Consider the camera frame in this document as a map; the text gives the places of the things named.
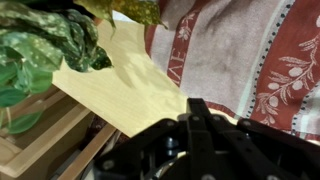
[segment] olive branch pattern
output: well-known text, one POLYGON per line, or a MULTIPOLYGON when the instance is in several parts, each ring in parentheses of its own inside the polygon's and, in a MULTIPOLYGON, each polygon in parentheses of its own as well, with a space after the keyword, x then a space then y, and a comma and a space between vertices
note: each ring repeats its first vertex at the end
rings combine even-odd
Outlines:
POLYGON ((301 51, 310 51, 310 60, 305 61, 295 57, 281 57, 280 61, 287 62, 286 66, 291 69, 288 71, 288 75, 280 74, 274 71, 271 71, 271 76, 268 78, 272 80, 268 84, 268 88, 273 90, 272 93, 259 93, 257 95, 258 107, 256 111, 260 111, 262 114, 265 114, 266 117, 261 123, 270 125, 275 123, 274 116, 278 115, 279 109, 279 99, 276 96, 280 95, 281 101, 288 105, 288 98, 293 99, 291 91, 299 91, 302 88, 310 90, 308 81, 314 83, 314 78, 312 75, 312 68, 317 64, 315 54, 318 50, 320 40, 320 34, 315 38, 299 44, 301 51))

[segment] cloth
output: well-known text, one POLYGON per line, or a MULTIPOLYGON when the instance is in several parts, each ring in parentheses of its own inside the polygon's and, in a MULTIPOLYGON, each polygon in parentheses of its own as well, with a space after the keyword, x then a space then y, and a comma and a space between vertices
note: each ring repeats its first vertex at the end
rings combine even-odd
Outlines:
POLYGON ((146 51, 189 97, 320 140, 318 0, 159 0, 146 51))

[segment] yellow wooden board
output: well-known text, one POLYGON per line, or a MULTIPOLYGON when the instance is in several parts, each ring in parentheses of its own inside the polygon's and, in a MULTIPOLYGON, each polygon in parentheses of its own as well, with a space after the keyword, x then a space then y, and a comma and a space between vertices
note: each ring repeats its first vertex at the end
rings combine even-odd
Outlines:
POLYGON ((103 21, 99 44, 107 50, 114 68, 89 73, 70 70, 66 64, 54 74, 53 83, 81 104, 133 136, 162 118, 186 111, 187 96, 161 72, 145 52, 144 26, 103 21))

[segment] black machine part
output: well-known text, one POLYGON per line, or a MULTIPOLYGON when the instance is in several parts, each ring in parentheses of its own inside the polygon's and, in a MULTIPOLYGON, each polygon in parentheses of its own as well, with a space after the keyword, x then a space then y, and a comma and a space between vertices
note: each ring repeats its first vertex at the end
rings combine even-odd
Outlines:
POLYGON ((96 180, 319 180, 320 147, 250 119, 237 125, 188 99, 179 121, 163 119, 94 165, 96 180))

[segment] fabric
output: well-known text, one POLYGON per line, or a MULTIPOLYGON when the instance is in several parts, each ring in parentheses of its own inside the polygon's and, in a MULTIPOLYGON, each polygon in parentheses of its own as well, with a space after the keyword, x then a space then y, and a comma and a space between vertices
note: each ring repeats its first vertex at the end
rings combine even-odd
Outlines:
POLYGON ((210 108, 320 140, 318 0, 159 0, 146 51, 210 108))

